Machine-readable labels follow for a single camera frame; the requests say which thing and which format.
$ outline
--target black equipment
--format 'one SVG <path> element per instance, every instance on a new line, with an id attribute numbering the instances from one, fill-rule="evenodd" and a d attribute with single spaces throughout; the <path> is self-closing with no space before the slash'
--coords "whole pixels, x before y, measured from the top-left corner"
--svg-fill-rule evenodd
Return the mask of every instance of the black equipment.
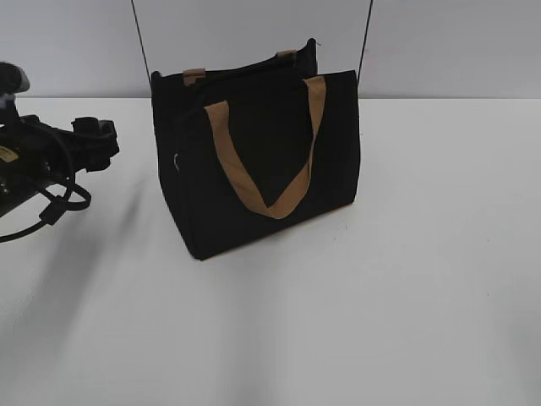
<path id="1" fill-rule="evenodd" d="M 30 87 L 25 72 L 11 63 L 0 63 L 0 217 L 36 194 L 50 204 L 40 221 L 18 233 L 0 236 L 0 243 L 19 239 L 46 224 L 54 224 L 66 211 L 84 210 L 90 205 L 90 193 L 75 183 L 75 174 L 102 171 L 119 153 L 113 121 L 93 117 L 76 118 L 74 131 L 50 127 L 36 115 L 20 117 L 15 93 Z M 60 184 L 62 196 L 46 188 Z M 72 193 L 83 198 L 69 201 Z"/>

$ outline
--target bag handle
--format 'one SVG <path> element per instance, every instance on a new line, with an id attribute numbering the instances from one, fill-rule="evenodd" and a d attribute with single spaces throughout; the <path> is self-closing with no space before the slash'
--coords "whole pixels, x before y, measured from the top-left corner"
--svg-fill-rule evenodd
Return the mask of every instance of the bag handle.
<path id="1" fill-rule="evenodd" d="M 267 206 L 255 182 L 241 162 L 235 145 L 229 134 L 229 104 L 220 101 L 205 107 L 212 128 L 212 137 L 216 154 L 221 167 L 226 173 L 229 183 L 237 193 L 238 198 L 251 211 L 263 216 L 281 219 L 289 216 L 304 198 L 310 186 L 314 145 L 320 131 L 321 119 L 325 109 L 325 76 L 315 76 L 303 80 L 308 88 L 308 102 L 312 123 L 312 143 L 309 158 L 300 172 L 284 189 L 280 197 L 271 206 Z"/>
<path id="2" fill-rule="evenodd" d="M 297 58 L 297 50 L 296 49 L 287 49 L 285 51 L 279 51 L 276 53 L 276 58 L 287 58 L 291 55 L 293 59 Z"/>
<path id="3" fill-rule="evenodd" d="M 197 77 L 194 81 L 188 80 L 187 82 L 186 80 L 184 80 L 184 84 L 186 86 L 192 85 L 194 88 L 194 93 L 200 93 L 203 89 L 207 88 L 209 85 L 215 84 L 216 82 L 220 82 L 222 80 L 231 80 L 231 79 L 236 79 L 238 77 L 246 76 L 248 74 L 261 74 L 273 69 L 283 69 L 283 68 L 292 67 L 295 65 L 296 55 L 297 54 L 292 54 L 292 53 L 287 53 L 280 57 L 276 55 L 273 58 L 268 59 L 262 63 L 244 66 L 242 68 L 237 68 L 237 69 L 229 69 L 225 71 L 220 71 L 211 77 L 206 77 L 205 75 L 201 75 Z M 188 72 L 200 71 L 200 70 L 203 70 L 203 69 L 188 69 Z"/>
<path id="4" fill-rule="evenodd" d="M 183 71 L 183 80 L 185 86 L 193 85 L 198 79 L 204 79 L 206 71 L 203 68 L 186 69 Z"/>

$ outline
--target white surface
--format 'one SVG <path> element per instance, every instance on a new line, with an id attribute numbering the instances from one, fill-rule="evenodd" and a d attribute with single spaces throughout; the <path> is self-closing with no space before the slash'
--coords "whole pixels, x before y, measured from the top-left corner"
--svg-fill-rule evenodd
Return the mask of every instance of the white surface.
<path id="1" fill-rule="evenodd" d="M 358 68 L 369 0 L 136 0 L 150 70 L 230 69 L 314 37 L 320 72 Z"/>
<path id="2" fill-rule="evenodd" d="M 362 95 L 541 97 L 538 0 L 375 0 Z"/>
<path id="3" fill-rule="evenodd" d="M 22 67 L 25 96 L 150 94 L 129 0 L 3 0 L 0 61 Z"/>
<path id="4" fill-rule="evenodd" d="M 87 212 L 0 245 L 0 404 L 541 403 L 541 101 L 362 101 L 356 203 L 205 262 L 150 101 L 19 105 L 113 118 L 122 152 Z"/>

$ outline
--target black wire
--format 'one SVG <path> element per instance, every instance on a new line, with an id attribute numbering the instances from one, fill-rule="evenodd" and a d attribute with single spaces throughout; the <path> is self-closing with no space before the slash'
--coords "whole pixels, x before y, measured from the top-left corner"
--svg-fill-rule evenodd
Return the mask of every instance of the black wire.
<path id="1" fill-rule="evenodd" d="M 361 51 L 361 59 L 360 59 L 360 61 L 358 63 L 357 86 L 359 86 L 361 84 L 361 70 L 363 69 L 364 50 L 366 48 L 366 39 L 369 36 L 369 26 L 370 26 L 370 19 L 372 18 L 372 6 L 373 5 L 374 5 L 374 0 L 370 0 L 369 14 L 366 17 L 366 25 L 364 27 L 363 50 Z"/>
<path id="2" fill-rule="evenodd" d="M 58 135 L 54 132 L 54 130 L 51 131 L 46 126 L 39 126 L 39 128 L 42 129 L 46 134 L 49 134 L 57 142 L 57 144 L 60 146 L 60 149 L 63 153 L 64 161 L 66 165 L 68 166 L 68 180 L 69 180 L 70 185 L 69 187 L 66 187 L 66 191 L 64 192 L 62 199 L 65 201 L 68 201 L 73 191 L 73 187 L 71 186 L 71 184 L 76 184 L 74 162 L 71 158 L 71 155 L 69 154 L 68 147 L 63 143 L 60 137 L 58 137 Z M 14 241 L 16 239 L 22 239 L 23 237 L 26 237 L 29 234 L 35 233 L 36 231 L 38 231 L 39 229 L 45 226 L 46 226 L 46 222 L 44 222 L 43 220 L 40 220 L 33 226 L 30 226 L 28 228 L 25 228 L 24 230 L 18 231 L 17 233 L 0 236 L 0 244 L 7 243 L 9 241 Z"/>
<path id="3" fill-rule="evenodd" d="M 83 188 L 81 185 L 76 184 L 75 182 L 72 182 L 70 180 L 64 179 L 62 176 L 53 175 L 51 177 L 53 181 L 55 181 L 57 184 L 60 184 L 66 189 L 71 189 L 75 194 L 79 195 L 83 198 L 82 201 L 69 201 L 62 198 L 62 200 L 66 204 L 66 210 L 67 211 L 82 211 L 84 209 L 87 209 L 90 206 L 90 201 L 92 200 L 92 195 L 88 190 Z"/>
<path id="4" fill-rule="evenodd" d="M 139 44 L 141 45 L 141 53 L 143 54 L 143 60 L 145 61 L 146 77 L 148 78 L 149 85 L 150 85 L 149 64 L 146 62 L 146 53 L 145 53 L 145 47 L 143 46 L 143 37 L 141 36 L 141 29 L 139 28 L 139 19 L 137 18 L 137 13 L 135 12 L 134 0 L 131 0 L 131 2 L 132 2 L 132 10 L 134 11 L 135 25 L 137 26 L 137 35 L 139 36 Z"/>
<path id="5" fill-rule="evenodd" d="M 46 226 L 46 222 L 44 222 L 43 220 L 40 220 L 33 226 L 25 228 L 22 231 L 18 231 L 17 233 L 13 233 L 13 234 L 3 235 L 2 237 L 0 237 L 0 244 L 7 243 L 9 241 L 14 241 L 16 239 L 22 239 L 23 237 L 26 237 L 29 234 L 35 233 L 36 231 L 43 228 L 44 226 Z"/>

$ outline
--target black bag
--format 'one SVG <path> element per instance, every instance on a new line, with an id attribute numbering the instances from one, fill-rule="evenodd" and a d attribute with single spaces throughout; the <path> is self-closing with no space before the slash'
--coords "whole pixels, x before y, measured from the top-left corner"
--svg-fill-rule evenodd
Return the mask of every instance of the black bag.
<path id="1" fill-rule="evenodd" d="M 195 258 L 355 199 L 356 75 L 317 75 L 315 40 L 240 69 L 151 82 L 161 189 Z"/>

